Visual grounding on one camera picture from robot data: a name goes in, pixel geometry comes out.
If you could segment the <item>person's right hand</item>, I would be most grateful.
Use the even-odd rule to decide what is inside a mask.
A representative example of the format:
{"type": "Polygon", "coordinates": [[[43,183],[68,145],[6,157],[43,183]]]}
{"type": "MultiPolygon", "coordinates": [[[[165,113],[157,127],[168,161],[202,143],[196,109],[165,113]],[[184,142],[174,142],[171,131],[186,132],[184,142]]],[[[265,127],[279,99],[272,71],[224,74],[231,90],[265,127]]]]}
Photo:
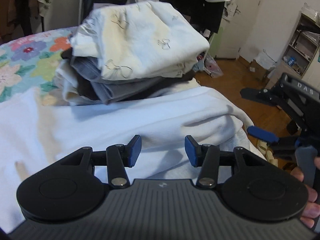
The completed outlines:
{"type": "MultiPolygon", "coordinates": [[[[291,175],[294,176],[299,181],[304,180],[304,174],[299,167],[295,167],[291,171],[291,175]]],[[[319,217],[320,207],[319,204],[316,203],[318,193],[313,188],[306,186],[308,189],[308,203],[300,217],[300,220],[303,224],[305,224],[308,228],[312,228],[315,224],[315,219],[319,217]]]]}

